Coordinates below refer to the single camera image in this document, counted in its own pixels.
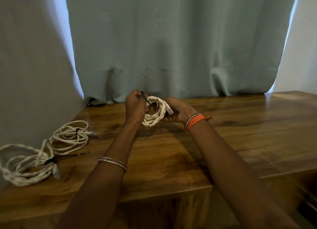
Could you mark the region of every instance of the wooden table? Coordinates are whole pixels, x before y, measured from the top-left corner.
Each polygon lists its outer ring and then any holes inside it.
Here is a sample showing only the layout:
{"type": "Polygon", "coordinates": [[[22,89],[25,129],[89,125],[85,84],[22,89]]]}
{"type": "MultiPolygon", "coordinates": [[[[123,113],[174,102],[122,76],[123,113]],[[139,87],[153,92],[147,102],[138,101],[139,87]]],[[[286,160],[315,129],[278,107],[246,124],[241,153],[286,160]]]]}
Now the wooden table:
{"type": "MultiPolygon", "coordinates": [[[[261,178],[317,168],[317,96],[303,92],[186,100],[261,178]]],[[[58,162],[61,179],[9,185],[0,192],[0,222],[63,212],[109,147],[125,117],[124,104],[86,107],[85,120],[98,133],[80,152],[58,162]]],[[[183,125],[143,127],[128,162],[120,202],[180,197],[212,189],[206,164],[183,125]]]]}

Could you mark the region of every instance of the person's right hand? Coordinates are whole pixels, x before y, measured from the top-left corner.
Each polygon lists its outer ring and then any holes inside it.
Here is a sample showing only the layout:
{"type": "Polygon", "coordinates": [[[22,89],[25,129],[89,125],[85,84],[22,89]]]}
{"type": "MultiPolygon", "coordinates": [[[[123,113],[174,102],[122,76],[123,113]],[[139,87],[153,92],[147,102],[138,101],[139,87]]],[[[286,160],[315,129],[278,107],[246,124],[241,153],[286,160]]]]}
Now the person's right hand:
{"type": "Polygon", "coordinates": [[[172,108],[174,113],[172,115],[169,115],[167,112],[165,113],[165,116],[163,118],[163,121],[169,121],[169,122],[178,122],[185,124],[186,120],[197,111],[191,107],[188,103],[176,99],[173,97],[167,97],[165,101],[168,103],[168,105],[172,108]]]}

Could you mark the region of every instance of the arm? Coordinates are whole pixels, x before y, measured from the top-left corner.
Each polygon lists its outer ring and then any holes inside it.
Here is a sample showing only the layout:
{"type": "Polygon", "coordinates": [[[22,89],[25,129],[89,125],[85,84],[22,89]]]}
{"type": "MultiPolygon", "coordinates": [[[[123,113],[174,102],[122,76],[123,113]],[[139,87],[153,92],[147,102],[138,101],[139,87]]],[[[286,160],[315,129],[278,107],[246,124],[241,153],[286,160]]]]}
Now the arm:
{"type": "MultiPolygon", "coordinates": [[[[165,121],[185,123],[196,112],[187,103],[167,98],[175,113],[165,121]]],[[[190,130],[210,174],[221,194],[244,228],[299,228],[271,199],[269,191],[254,171],[205,120],[190,130]]]]}
{"type": "MultiPolygon", "coordinates": [[[[146,100],[137,99],[139,91],[126,98],[125,123],[105,157],[128,162],[134,136],[146,113],[146,100]]],[[[61,216],[57,228],[108,228],[117,207],[124,170],[99,161],[61,216]]]]}

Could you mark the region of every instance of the orange braided bracelet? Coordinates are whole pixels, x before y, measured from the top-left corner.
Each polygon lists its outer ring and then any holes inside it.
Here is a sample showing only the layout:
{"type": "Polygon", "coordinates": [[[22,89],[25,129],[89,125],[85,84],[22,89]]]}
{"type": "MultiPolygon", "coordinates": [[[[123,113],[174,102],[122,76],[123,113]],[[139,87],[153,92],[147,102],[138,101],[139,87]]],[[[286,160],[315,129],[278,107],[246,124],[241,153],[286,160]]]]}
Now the orange braided bracelet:
{"type": "Polygon", "coordinates": [[[198,121],[200,121],[200,120],[202,120],[202,119],[205,119],[206,121],[208,121],[208,120],[211,119],[211,117],[210,117],[210,116],[204,117],[202,114],[194,115],[194,116],[189,120],[189,122],[187,123],[187,125],[186,125],[186,130],[189,131],[189,129],[190,129],[194,124],[196,124],[198,121]]]}

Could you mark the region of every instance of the curtain fold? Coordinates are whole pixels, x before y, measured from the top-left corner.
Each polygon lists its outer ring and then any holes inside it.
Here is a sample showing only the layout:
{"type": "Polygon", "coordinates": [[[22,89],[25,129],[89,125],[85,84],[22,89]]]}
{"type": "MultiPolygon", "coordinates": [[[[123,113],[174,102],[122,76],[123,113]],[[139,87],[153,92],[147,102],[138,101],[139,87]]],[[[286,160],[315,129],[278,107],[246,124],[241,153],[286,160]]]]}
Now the curtain fold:
{"type": "Polygon", "coordinates": [[[267,92],[294,0],[67,0],[85,99],[267,92]]]}

